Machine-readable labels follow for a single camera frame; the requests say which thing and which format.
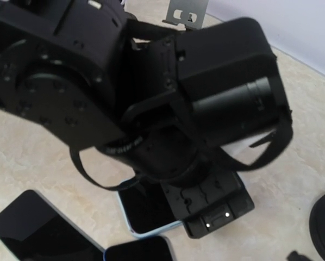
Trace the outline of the phone with dark-blue case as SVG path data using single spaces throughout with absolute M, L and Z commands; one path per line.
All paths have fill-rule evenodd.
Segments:
M 176 260 L 170 242 L 162 236 L 153 236 L 109 247 L 104 251 L 105 261 L 173 261 Z

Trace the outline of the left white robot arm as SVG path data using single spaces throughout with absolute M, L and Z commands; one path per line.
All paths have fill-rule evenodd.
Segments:
M 162 187 L 199 239 L 254 209 L 239 172 L 274 161 L 291 110 L 260 24 L 238 18 L 179 31 L 119 1 L 0 1 L 0 110 L 79 153 L 95 147 Z

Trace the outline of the phone with light-blue case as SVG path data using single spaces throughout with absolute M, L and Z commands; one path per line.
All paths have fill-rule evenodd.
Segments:
M 157 235 L 181 225 L 159 183 L 144 181 L 117 195 L 128 230 L 136 238 Z

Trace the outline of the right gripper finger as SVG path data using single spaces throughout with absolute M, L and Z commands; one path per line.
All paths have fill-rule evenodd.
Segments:
M 309 261 L 309 258 L 297 251 L 292 251 L 286 258 L 287 261 Z

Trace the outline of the folding phone stand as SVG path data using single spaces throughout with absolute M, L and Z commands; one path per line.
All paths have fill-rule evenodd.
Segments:
M 208 0 L 170 0 L 164 23 L 183 24 L 188 29 L 201 29 Z

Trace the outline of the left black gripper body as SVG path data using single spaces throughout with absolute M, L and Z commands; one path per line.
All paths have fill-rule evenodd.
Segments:
M 161 186 L 174 217 L 192 239 L 200 239 L 254 209 L 245 185 L 232 171 L 210 170 L 206 179 L 190 188 Z

